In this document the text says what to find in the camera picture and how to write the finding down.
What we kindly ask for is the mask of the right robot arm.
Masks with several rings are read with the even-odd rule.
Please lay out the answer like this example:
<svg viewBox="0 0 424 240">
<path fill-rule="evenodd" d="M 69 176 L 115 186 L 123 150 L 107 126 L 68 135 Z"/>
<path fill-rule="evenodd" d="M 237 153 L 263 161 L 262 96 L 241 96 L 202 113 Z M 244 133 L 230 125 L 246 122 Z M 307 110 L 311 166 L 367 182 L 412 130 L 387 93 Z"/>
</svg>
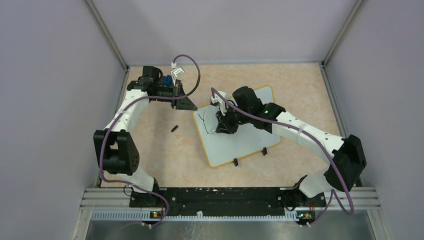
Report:
<svg viewBox="0 0 424 240">
<path fill-rule="evenodd" d="M 234 134 L 239 126 L 250 124 L 258 130 L 295 142 L 328 165 L 325 170 L 301 177 L 282 197 L 286 206 L 307 206 L 318 194 L 331 191 L 336 197 L 335 191 L 340 191 L 345 193 L 349 205 L 349 209 L 343 207 L 342 210 L 350 215 L 354 213 L 350 191 L 367 165 L 359 137 L 353 134 L 342 137 L 320 130 L 278 104 L 263 103 L 248 86 L 238 88 L 232 96 L 233 99 L 229 100 L 223 92 L 211 89 L 210 103 L 219 107 L 217 133 Z"/>
</svg>

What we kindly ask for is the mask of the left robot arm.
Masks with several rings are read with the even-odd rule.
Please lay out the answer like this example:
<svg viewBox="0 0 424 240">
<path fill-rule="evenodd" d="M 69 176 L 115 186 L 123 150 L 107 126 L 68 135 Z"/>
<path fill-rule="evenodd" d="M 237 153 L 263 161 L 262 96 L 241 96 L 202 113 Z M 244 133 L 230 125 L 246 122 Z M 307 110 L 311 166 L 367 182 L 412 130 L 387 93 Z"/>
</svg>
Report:
<svg viewBox="0 0 424 240">
<path fill-rule="evenodd" d="M 178 79 L 184 69 L 174 63 L 171 68 L 170 74 L 165 76 L 157 67 L 144 66 L 142 75 L 127 85 L 123 102 L 111 122 L 93 134 L 101 179 L 107 181 L 105 172 L 120 176 L 118 183 L 134 190 L 131 197 L 149 207 L 165 200 L 160 197 L 156 179 L 139 166 L 141 156 L 132 132 L 151 101 L 170 103 L 175 110 L 197 110 Z"/>
</svg>

